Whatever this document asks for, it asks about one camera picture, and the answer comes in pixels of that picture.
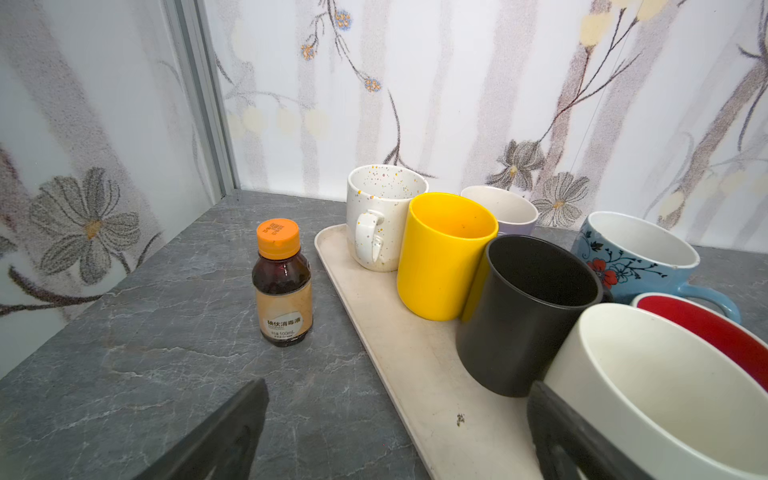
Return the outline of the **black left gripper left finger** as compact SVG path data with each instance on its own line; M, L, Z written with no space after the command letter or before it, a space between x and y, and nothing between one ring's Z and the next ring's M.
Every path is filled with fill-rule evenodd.
M263 379L235 395L137 475L139 479L247 479L266 421Z

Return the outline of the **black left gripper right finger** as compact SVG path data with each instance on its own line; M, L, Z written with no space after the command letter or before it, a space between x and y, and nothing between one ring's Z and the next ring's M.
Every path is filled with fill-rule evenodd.
M526 415L545 479L650 477L541 381L531 387Z

